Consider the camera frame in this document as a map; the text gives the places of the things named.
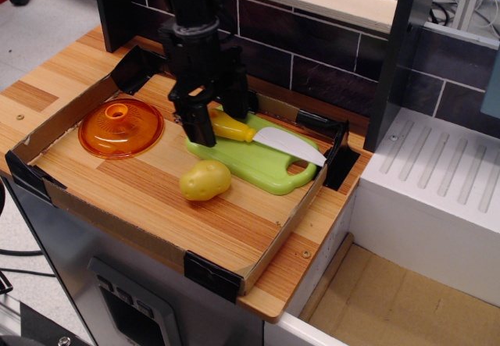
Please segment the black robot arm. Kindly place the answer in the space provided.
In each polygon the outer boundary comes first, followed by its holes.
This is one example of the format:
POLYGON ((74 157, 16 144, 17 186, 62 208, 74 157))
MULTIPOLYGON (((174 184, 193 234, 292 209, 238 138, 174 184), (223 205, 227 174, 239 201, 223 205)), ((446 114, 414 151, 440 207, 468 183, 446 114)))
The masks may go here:
POLYGON ((219 15, 225 0, 165 0, 173 18, 159 28, 167 67, 176 83, 168 99, 190 141, 216 143, 208 105, 218 99, 235 119, 249 111, 248 81, 241 48, 222 48, 219 15))

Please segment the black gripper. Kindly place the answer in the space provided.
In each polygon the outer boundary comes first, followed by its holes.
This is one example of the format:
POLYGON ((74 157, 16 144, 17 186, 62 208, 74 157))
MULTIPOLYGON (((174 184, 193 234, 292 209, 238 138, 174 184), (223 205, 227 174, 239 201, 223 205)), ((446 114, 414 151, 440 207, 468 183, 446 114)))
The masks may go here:
POLYGON ((218 23, 182 27, 171 18, 159 27, 167 67, 176 78, 168 99, 182 117, 190 142, 206 147, 216 144, 208 103, 218 98, 224 112, 235 119, 244 119, 249 111, 241 48, 221 48, 218 23))

